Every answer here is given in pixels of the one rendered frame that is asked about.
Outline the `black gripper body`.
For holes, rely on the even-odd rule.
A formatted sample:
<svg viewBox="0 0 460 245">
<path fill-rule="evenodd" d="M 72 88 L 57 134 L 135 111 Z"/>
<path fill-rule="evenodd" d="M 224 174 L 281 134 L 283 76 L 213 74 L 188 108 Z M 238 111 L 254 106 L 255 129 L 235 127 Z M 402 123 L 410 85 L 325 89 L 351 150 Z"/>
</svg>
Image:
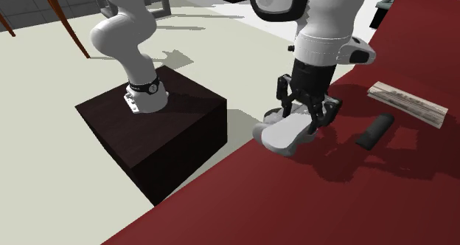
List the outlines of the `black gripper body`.
<svg viewBox="0 0 460 245">
<path fill-rule="evenodd" d="M 323 97 L 331 84 L 335 68 L 336 65 L 314 66 L 295 59 L 290 88 L 293 92 L 301 89 L 310 96 Z"/>
</svg>

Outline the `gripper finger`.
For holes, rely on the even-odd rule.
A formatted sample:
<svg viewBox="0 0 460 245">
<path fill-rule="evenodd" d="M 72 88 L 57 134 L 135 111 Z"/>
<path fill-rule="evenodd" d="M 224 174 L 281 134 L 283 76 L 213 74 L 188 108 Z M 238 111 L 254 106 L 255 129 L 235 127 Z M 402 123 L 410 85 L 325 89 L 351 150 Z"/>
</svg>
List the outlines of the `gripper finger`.
<svg viewBox="0 0 460 245">
<path fill-rule="evenodd" d="M 306 103 L 312 122 L 307 130 L 313 134 L 320 127 L 328 126 L 342 106 L 342 100 L 324 94 L 322 97 L 308 97 Z"/>
<path fill-rule="evenodd" d="M 299 96 L 299 90 L 290 86 L 291 76 L 282 75 L 277 79 L 276 98 L 282 102 L 282 117 L 286 118 L 292 111 L 292 102 Z"/>
</svg>

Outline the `white grey rounded object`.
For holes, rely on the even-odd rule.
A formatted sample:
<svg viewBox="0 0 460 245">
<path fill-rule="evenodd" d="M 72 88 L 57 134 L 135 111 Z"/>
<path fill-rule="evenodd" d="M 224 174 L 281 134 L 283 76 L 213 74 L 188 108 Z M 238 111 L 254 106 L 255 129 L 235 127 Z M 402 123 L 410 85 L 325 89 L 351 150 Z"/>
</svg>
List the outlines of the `white grey rounded object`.
<svg viewBox="0 0 460 245">
<path fill-rule="evenodd" d="M 252 134 L 268 150 L 283 156 L 292 156 L 297 145 L 312 142 L 318 131 L 308 133 L 313 121 L 306 105 L 294 103 L 286 118 L 282 116 L 283 111 L 283 108 L 267 111 L 263 121 L 253 127 Z"/>
</svg>

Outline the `black cylinder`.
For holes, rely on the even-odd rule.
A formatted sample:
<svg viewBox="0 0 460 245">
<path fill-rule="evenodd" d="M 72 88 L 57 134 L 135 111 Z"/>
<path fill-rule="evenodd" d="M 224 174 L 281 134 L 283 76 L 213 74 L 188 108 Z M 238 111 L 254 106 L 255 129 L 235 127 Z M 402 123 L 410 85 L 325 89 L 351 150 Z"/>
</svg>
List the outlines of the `black cylinder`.
<svg viewBox="0 0 460 245">
<path fill-rule="evenodd" d="M 367 129 L 358 137 L 355 143 L 367 151 L 373 149 L 384 133 L 394 122 L 394 116 L 382 113 L 377 116 Z"/>
</svg>

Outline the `pale striped flat box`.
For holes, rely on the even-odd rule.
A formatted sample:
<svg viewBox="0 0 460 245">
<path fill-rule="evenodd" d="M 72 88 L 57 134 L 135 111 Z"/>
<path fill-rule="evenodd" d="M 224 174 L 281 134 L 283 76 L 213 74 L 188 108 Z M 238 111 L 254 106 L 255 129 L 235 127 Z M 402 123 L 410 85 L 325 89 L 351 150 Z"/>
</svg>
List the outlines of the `pale striped flat box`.
<svg viewBox="0 0 460 245">
<path fill-rule="evenodd" d="M 440 129 L 448 109 L 431 101 L 422 99 L 388 84 L 377 81 L 368 90 L 369 97 L 398 108 L 419 120 Z"/>
</svg>

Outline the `red table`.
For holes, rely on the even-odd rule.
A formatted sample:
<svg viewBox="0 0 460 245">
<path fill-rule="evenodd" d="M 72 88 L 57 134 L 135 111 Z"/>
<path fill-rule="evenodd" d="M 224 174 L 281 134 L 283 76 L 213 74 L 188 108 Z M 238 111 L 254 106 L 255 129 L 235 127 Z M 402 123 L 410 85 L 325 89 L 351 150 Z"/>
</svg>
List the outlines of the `red table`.
<svg viewBox="0 0 460 245">
<path fill-rule="evenodd" d="M 370 44 L 313 142 L 290 158 L 247 142 L 102 245 L 460 245 L 460 0 L 396 0 Z M 447 108 L 442 127 L 369 97 L 377 81 Z"/>
</svg>

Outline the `dark robot stand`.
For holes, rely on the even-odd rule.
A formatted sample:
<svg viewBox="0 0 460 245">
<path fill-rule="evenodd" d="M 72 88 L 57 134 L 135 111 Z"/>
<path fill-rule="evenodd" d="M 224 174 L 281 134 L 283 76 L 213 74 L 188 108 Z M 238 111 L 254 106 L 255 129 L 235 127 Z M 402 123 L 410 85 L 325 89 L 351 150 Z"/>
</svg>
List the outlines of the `dark robot stand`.
<svg viewBox="0 0 460 245">
<path fill-rule="evenodd" d="M 76 109 L 95 137 L 153 204 L 160 204 L 228 140 L 227 100 L 167 66 L 156 70 L 167 105 L 134 114 L 122 84 Z"/>
</svg>

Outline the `grey metal frame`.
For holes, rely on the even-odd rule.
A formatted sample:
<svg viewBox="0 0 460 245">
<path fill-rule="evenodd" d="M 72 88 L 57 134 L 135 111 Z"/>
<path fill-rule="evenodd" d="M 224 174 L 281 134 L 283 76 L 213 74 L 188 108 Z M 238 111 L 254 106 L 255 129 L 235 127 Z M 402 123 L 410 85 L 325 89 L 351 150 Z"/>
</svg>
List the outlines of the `grey metal frame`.
<svg viewBox="0 0 460 245">
<path fill-rule="evenodd" d="M 159 0 L 161 2 L 161 8 L 158 10 L 151 11 L 156 18 L 163 18 L 171 15 L 170 0 Z M 100 12 L 106 17 L 111 18 L 118 13 L 118 7 L 111 3 L 109 0 L 96 0 L 97 6 Z M 144 0 L 146 5 L 152 4 L 151 0 Z"/>
</svg>

